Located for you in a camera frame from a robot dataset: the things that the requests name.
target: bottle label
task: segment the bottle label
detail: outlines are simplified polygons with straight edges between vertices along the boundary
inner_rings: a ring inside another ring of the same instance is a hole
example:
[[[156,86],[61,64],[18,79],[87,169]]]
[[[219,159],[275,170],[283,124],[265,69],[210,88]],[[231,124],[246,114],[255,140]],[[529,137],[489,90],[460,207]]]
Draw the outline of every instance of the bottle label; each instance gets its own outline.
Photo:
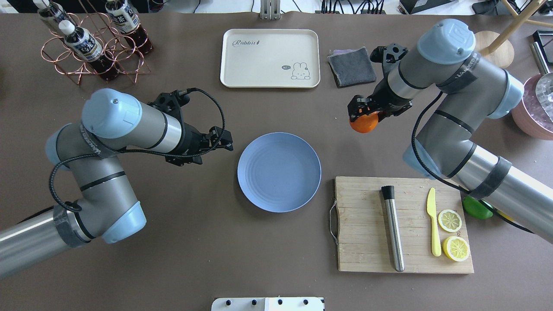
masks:
[[[125,2],[120,9],[106,10],[113,23],[122,34],[130,33],[138,27],[140,21],[131,6]]]
[[[93,61],[99,58],[103,53],[103,48],[98,44],[98,41],[84,29],[85,35],[77,43],[68,43],[65,44],[70,47],[75,54],[79,56],[84,61]]]
[[[46,26],[48,28],[50,28],[50,30],[52,30],[52,32],[55,33],[55,34],[60,33],[60,28],[59,28],[58,24],[62,20],[68,20],[71,23],[75,24],[73,19],[70,18],[69,15],[67,15],[67,13],[63,9],[63,7],[59,4],[58,4],[58,11],[56,12],[56,14],[54,16],[52,16],[52,17],[42,17],[41,16],[40,19],[42,19],[44,24],[46,24]]]

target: blue plate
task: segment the blue plate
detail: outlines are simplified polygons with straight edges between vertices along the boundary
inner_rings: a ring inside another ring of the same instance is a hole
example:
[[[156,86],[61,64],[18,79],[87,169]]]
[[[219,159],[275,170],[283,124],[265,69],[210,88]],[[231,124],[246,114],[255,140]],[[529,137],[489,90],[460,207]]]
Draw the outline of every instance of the blue plate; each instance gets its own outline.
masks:
[[[271,212],[304,206],[321,183],[321,162],[303,139],[288,133],[256,138],[240,156],[238,182],[257,207]]]

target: wooden cutting board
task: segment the wooden cutting board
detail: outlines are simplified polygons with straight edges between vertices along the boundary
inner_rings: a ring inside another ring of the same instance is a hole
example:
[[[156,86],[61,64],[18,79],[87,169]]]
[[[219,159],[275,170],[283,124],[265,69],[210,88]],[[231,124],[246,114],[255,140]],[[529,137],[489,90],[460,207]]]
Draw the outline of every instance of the wooden cutting board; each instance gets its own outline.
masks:
[[[474,273],[472,255],[465,261],[455,262],[443,252],[440,257],[435,257],[430,250],[431,222],[426,213],[426,197],[432,187],[436,188],[436,213],[451,209],[462,219],[462,227],[456,233],[438,226],[441,242],[452,235],[469,242],[458,190],[437,180],[414,178],[338,176],[335,182],[338,270],[398,273],[393,268],[384,199],[380,191],[382,186],[393,185],[405,261],[405,271],[401,273]]]

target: orange ball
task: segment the orange ball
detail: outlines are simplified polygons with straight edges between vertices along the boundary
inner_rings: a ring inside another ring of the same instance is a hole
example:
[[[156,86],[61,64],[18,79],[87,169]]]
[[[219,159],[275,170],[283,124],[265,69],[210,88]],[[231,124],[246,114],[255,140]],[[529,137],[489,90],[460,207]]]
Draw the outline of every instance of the orange ball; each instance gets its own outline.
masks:
[[[368,133],[378,125],[378,113],[373,112],[370,115],[363,115],[355,122],[350,122],[351,128],[359,133]]]

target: black box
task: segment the black box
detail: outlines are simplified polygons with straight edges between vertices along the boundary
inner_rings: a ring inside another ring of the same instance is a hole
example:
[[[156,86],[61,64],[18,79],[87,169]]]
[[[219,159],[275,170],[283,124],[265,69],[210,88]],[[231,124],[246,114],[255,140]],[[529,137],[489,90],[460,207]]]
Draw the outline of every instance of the black box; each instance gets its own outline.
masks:
[[[457,0],[399,0],[401,6],[408,14],[422,12],[455,1]]]

